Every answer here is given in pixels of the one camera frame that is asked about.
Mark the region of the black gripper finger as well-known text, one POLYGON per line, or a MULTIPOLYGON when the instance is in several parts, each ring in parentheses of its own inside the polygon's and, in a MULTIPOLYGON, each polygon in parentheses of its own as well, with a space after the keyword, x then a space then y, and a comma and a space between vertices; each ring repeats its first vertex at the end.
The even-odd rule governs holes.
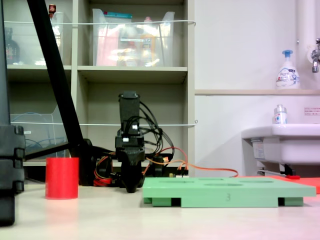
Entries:
POLYGON ((137 188, 144 184, 145 176, 142 171, 142 163, 130 165, 127 162, 121 164, 121 182, 128 193, 135 193, 137 188))

